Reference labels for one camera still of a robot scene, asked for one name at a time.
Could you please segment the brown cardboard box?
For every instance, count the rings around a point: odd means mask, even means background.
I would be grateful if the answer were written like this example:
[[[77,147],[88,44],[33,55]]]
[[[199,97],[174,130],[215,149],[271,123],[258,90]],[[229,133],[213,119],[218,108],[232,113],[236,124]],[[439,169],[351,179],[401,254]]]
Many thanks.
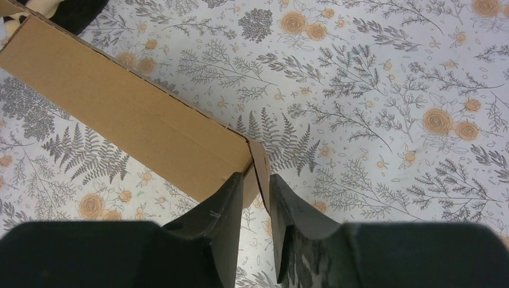
[[[1,68],[156,174],[201,202],[233,172],[245,177],[244,202],[270,204],[268,157],[245,137],[162,86],[16,1],[1,16],[26,14],[1,49]]]

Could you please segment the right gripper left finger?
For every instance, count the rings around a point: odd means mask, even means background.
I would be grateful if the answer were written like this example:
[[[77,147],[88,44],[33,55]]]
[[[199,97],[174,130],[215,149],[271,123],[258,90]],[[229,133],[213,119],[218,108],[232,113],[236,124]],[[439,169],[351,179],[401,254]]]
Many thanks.
[[[233,287],[243,175],[160,226],[38,221],[1,238],[2,287]]]

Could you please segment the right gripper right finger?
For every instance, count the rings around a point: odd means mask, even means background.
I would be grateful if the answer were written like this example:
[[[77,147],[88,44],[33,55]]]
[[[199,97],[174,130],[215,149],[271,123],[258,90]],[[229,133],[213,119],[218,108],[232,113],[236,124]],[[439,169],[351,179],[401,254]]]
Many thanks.
[[[507,287],[508,249],[472,223],[338,223],[270,177],[282,287]]]

